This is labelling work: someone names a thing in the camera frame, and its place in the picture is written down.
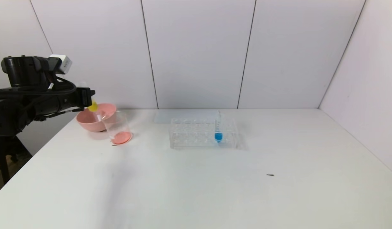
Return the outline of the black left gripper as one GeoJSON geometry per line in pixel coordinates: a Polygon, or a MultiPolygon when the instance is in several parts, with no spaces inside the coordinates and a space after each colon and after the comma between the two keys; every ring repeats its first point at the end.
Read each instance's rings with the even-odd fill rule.
{"type": "Polygon", "coordinates": [[[95,90],[89,87],[77,87],[76,90],[63,97],[63,108],[85,108],[92,105],[92,96],[95,90]]]}

